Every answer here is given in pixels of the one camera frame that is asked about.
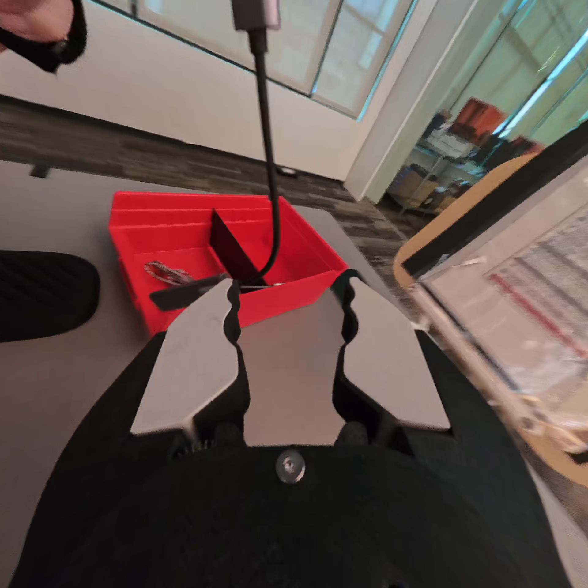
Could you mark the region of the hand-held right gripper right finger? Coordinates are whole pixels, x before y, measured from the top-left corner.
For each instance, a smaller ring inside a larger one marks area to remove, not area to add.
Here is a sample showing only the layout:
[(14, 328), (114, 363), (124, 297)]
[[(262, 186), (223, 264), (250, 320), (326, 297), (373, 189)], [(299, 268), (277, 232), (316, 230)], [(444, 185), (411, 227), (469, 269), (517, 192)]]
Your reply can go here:
[(393, 437), (397, 428), (451, 429), (423, 354), (420, 329), (356, 270), (345, 270), (332, 291), (343, 309), (334, 374), (334, 408), (367, 437)]

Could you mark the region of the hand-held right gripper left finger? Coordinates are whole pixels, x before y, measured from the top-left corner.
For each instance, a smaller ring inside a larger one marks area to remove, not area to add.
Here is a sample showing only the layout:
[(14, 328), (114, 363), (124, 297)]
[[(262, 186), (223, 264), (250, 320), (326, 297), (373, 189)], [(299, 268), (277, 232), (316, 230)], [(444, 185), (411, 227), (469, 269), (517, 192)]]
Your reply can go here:
[(231, 423), (243, 434), (251, 402), (238, 340), (239, 285), (225, 278), (165, 332), (131, 434), (181, 430), (203, 442)]

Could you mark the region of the red plastic bin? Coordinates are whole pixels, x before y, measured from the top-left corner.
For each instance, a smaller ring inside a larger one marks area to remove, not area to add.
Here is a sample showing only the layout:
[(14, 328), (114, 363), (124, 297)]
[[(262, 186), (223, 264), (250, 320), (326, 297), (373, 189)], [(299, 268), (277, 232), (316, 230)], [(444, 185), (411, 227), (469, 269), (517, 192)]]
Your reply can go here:
[[(279, 207), (280, 251), (263, 277), (268, 286), (241, 290), (241, 327), (313, 304), (348, 269), (292, 205), (280, 198)], [(114, 193), (109, 232), (131, 301), (151, 336), (165, 331), (182, 310), (162, 312), (152, 303), (150, 293), (172, 285), (149, 273), (149, 263), (161, 262), (195, 280), (227, 274), (210, 246), (213, 209), (261, 269), (272, 243), (267, 196)]]

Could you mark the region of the person's left hand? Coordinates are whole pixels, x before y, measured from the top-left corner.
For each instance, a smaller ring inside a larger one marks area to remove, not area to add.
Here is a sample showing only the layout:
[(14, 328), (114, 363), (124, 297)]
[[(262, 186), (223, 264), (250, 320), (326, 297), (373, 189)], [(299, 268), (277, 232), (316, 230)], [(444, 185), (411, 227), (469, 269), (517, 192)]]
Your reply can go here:
[(1, 1), (1, 28), (26, 40), (64, 40), (73, 18), (72, 1)]

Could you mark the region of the black flat plastic piece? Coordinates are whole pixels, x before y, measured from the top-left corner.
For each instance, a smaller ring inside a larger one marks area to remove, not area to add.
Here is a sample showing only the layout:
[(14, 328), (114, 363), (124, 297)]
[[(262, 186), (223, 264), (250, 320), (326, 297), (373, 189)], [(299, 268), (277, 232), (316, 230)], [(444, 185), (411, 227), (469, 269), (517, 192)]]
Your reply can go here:
[(199, 280), (191, 280), (180, 285), (157, 290), (149, 294), (152, 303), (162, 312), (184, 309), (201, 298), (225, 279), (226, 274), (213, 275)]

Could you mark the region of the black bin divider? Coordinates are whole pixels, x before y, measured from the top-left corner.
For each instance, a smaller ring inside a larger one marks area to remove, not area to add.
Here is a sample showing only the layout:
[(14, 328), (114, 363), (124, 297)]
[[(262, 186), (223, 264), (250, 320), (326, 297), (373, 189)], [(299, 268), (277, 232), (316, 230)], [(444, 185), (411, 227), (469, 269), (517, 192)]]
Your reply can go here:
[(211, 217), (210, 246), (226, 273), (238, 281), (242, 289), (255, 290), (268, 286), (215, 209)]

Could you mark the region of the black rounded textured pad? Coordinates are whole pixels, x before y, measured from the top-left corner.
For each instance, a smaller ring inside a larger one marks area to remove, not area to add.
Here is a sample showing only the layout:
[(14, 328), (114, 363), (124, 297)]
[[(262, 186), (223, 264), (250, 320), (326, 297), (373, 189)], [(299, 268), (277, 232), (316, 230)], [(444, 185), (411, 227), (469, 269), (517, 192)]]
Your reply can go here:
[(95, 314), (100, 276), (89, 261), (57, 252), (1, 251), (1, 343), (57, 336)]

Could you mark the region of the wooden-edged curved desk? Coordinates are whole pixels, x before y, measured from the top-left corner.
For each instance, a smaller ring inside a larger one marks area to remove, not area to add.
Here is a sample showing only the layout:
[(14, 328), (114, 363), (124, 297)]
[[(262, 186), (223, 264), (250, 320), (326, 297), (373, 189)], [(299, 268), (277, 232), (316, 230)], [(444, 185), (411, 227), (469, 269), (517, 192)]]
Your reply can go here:
[(480, 364), (473, 362), (450, 340), (452, 334), (459, 332), (453, 331), (451, 322), (448, 329), (440, 330), (431, 318), (431, 308), (435, 304), (429, 305), (413, 292), (416, 278), (432, 269), (444, 254), (453, 254), (470, 243), (584, 156), (587, 156), (587, 122), (581, 123), (539, 154), (522, 156), (497, 167), (403, 245), (394, 260), (393, 271), (397, 282), (430, 321), (442, 342), (458, 357), (466, 374), (472, 376), (474, 384), (496, 403), (502, 416), (538, 458), (565, 478), (586, 488), (587, 462), (578, 463), (545, 436), (538, 437), (520, 430), (492, 395), (493, 389), (488, 381), (480, 377), (476, 370)]

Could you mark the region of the storage shelf with boxes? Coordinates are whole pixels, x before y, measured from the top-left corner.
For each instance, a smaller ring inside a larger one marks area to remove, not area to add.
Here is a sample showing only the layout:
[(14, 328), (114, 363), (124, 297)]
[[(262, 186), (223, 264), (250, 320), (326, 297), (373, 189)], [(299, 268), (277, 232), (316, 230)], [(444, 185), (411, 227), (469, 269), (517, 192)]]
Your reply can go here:
[(526, 136), (510, 138), (506, 114), (478, 98), (459, 113), (438, 111), (386, 189), (380, 206), (430, 219), (445, 211), (490, 171), (545, 149)]

